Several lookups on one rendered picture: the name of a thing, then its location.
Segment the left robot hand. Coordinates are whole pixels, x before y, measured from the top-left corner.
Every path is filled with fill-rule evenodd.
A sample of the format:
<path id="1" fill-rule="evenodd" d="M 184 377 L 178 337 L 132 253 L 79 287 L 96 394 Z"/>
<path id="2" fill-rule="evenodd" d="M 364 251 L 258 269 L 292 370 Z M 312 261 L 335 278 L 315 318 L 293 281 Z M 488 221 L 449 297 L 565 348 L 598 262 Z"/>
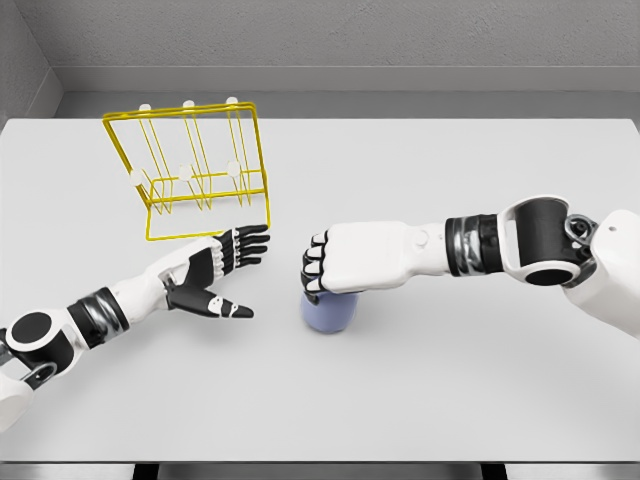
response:
<path id="1" fill-rule="evenodd" d="M 161 275 L 167 307 L 211 318 L 246 319 L 253 310 L 209 290 L 233 271 L 261 262 L 270 240 L 266 224 L 232 228 L 187 245 L 186 261 Z"/>

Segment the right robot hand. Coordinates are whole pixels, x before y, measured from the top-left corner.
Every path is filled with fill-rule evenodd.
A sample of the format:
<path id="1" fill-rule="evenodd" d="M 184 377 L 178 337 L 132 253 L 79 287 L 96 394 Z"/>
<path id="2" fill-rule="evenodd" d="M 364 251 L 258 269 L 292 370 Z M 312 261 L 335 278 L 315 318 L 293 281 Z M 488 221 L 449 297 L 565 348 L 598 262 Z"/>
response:
<path id="1" fill-rule="evenodd" d="M 391 289 L 408 280 L 404 259 L 407 226 L 397 221 L 340 223 L 316 234 L 302 257 L 306 299 L 320 294 Z"/>

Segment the light blue cup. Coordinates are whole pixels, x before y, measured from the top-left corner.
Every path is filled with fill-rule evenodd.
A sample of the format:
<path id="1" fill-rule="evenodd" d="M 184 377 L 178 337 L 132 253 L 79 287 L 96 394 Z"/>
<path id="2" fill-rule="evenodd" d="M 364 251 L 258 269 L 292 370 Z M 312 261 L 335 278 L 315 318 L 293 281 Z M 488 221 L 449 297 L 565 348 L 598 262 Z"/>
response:
<path id="1" fill-rule="evenodd" d="M 302 318 L 309 327 L 318 332 L 325 334 L 341 332 L 352 322 L 358 299 L 358 293 L 321 292 L 318 294 L 318 303 L 314 304 L 305 294 L 302 294 Z"/>

